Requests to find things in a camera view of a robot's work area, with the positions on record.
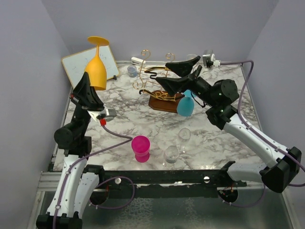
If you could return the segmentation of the clear wine glass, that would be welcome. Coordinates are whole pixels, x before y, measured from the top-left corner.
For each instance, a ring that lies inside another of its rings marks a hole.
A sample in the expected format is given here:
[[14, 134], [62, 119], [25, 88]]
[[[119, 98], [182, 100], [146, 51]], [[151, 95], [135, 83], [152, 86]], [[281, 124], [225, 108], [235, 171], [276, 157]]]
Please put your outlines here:
[[197, 57], [197, 54], [188, 54], [186, 59], [187, 60], [192, 60], [192, 59], [194, 59], [196, 57]]

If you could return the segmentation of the yellow plastic wine glass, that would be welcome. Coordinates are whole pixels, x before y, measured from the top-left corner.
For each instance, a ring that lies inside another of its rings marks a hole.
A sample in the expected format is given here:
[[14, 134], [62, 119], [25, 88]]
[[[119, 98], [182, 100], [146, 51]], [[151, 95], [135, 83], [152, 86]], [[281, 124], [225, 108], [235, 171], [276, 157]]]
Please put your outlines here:
[[86, 65], [84, 71], [89, 75], [91, 87], [96, 91], [104, 91], [106, 90], [107, 85], [107, 72], [102, 60], [100, 59], [99, 49], [100, 46], [108, 46], [110, 42], [99, 36], [88, 37], [88, 42], [96, 45], [96, 52], [95, 56]]

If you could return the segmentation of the blue plastic wine glass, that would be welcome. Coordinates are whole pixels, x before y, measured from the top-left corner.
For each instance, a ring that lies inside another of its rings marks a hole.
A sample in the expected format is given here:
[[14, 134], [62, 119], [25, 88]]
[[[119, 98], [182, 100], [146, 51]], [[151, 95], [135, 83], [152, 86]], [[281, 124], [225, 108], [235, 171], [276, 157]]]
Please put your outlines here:
[[180, 116], [189, 117], [193, 114], [194, 99], [190, 90], [186, 90], [183, 94], [184, 97], [179, 101], [177, 105], [177, 113]]

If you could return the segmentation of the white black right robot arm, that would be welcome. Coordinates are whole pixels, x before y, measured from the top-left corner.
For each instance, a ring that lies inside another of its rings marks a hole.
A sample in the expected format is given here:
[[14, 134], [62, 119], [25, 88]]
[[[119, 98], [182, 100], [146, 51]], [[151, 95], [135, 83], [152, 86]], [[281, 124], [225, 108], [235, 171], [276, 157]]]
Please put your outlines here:
[[177, 74], [177, 78], [154, 77], [166, 92], [174, 96], [189, 90], [209, 106], [206, 115], [211, 124], [233, 135], [258, 155], [261, 164], [240, 164], [232, 162], [226, 171], [219, 174], [220, 183], [229, 187], [235, 181], [263, 183], [271, 191], [282, 193], [302, 169], [302, 153], [297, 147], [287, 148], [261, 132], [233, 107], [241, 101], [234, 80], [222, 79], [213, 85], [200, 76], [202, 66], [195, 71], [193, 66], [200, 57], [184, 62], [168, 62], [165, 66]]

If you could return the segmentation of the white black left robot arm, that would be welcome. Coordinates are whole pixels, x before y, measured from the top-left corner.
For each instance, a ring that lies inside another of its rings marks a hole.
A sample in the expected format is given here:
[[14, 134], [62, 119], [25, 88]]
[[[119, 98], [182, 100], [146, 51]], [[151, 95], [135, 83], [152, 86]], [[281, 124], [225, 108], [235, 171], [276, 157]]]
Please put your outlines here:
[[65, 151], [65, 157], [53, 200], [46, 213], [37, 217], [36, 227], [39, 229], [82, 228], [82, 215], [91, 192], [105, 184], [105, 176], [100, 172], [83, 171], [92, 149], [91, 137], [85, 136], [91, 120], [89, 112], [104, 110], [87, 72], [73, 89], [71, 101], [76, 105], [71, 121], [54, 133], [58, 148]]

